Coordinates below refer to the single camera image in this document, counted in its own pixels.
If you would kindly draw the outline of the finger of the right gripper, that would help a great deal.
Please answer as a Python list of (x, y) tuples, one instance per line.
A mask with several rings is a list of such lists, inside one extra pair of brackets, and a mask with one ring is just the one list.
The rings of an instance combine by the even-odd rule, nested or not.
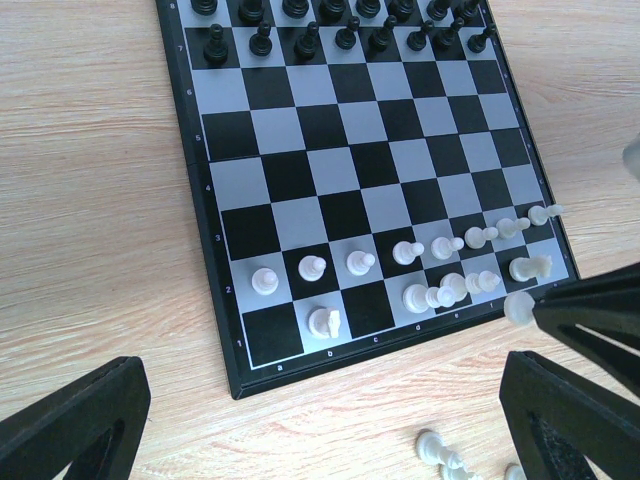
[(533, 307), (538, 327), (598, 364), (629, 390), (639, 388), (639, 265), (549, 289)]

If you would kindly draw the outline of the black piece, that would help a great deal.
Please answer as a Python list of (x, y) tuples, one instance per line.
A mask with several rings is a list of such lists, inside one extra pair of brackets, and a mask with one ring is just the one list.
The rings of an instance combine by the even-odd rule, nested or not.
[(416, 52), (422, 51), (427, 46), (427, 40), (430, 32), (434, 28), (432, 20), (425, 20), (421, 23), (418, 30), (412, 31), (407, 38), (407, 46)]

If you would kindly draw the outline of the white piece cluster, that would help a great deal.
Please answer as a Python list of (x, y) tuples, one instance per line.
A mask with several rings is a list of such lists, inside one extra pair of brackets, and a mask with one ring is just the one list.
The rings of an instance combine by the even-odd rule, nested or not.
[(550, 206), (532, 206), (527, 213), (527, 216), (534, 226), (542, 226), (547, 223), (548, 220), (561, 215), (564, 212), (564, 207), (560, 204), (553, 204)]

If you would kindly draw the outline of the white pawn cluster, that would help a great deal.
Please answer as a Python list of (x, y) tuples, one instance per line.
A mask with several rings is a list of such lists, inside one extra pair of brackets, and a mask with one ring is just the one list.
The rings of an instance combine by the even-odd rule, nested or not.
[(504, 314), (514, 325), (524, 326), (534, 320), (534, 306), (535, 300), (527, 291), (511, 292), (504, 301)]

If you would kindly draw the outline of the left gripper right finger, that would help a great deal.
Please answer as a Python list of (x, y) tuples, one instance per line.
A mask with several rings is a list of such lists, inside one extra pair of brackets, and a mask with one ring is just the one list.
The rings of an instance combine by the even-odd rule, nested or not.
[(528, 479), (639, 477), (639, 406), (533, 351), (508, 354), (499, 392)]

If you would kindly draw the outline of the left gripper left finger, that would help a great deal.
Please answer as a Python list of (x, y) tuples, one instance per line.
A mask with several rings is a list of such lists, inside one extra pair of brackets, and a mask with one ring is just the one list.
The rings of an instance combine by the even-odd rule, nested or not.
[(140, 358), (109, 361), (1, 421), (1, 477), (127, 479), (150, 400)]

